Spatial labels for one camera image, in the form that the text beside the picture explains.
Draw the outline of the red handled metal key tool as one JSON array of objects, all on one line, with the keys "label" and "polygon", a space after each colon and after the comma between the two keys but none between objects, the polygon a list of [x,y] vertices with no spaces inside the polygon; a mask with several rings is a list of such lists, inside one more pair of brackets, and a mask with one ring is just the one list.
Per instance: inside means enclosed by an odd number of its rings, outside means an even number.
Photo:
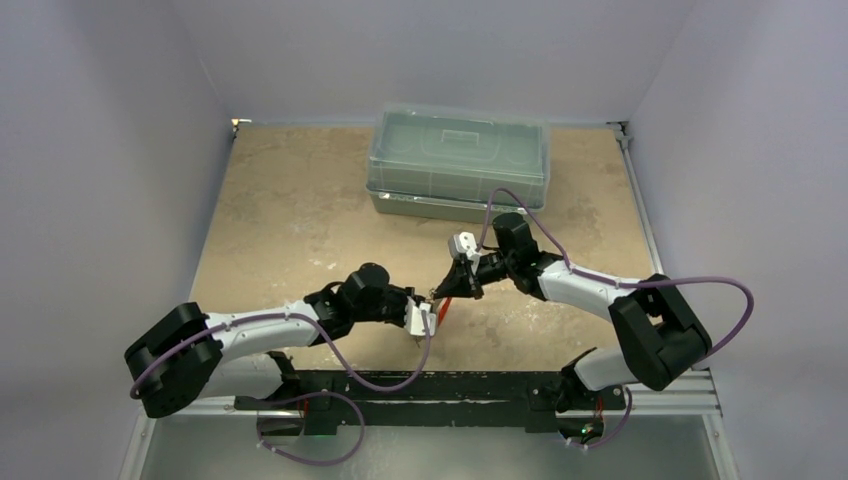
[{"label": "red handled metal key tool", "polygon": [[438,301],[436,301],[434,303],[434,306],[437,307],[437,310],[436,310],[436,314],[437,314],[436,325],[438,327],[440,327],[442,325],[442,323],[444,322],[445,317],[446,317],[448,310],[450,308],[451,302],[452,302],[451,297],[445,297],[443,299],[439,299]]}]

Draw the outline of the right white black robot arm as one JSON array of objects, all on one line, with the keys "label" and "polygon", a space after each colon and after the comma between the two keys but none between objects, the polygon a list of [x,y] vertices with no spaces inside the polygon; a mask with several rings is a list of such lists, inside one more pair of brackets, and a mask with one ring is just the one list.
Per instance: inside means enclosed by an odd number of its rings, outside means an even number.
[{"label": "right white black robot arm", "polygon": [[611,386],[640,383],[661,391],[704,357],[713,342],[681,292],[656,274],[630,288],[623,281],[569,268],[563,256],[540,250],[518,213],[493,221],[497,246],[482,255],[473,235],[449,242],[452,265],[432,296],[479,299],[505,279],[538,300],[576,307],[609,321],[618,345],[592,349],[563,368],[561,392],[576,407]]}]

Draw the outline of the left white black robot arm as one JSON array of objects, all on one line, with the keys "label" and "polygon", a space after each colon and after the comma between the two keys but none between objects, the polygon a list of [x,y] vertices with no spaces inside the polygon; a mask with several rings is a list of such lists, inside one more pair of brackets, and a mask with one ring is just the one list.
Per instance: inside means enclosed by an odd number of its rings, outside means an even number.
[{"label": "left white black robot arm", "polygon": [[281,307],[226,314],[185,302],[125,351],[130,396],[150,418],[170,416],[207,397],[253,397],[284,409],[297,399],[298,382],[287,375],[280,349],[333,347],[362,322],[428,338],[438,315],[414,288],[391,284],[389,273],[374,263]]}]

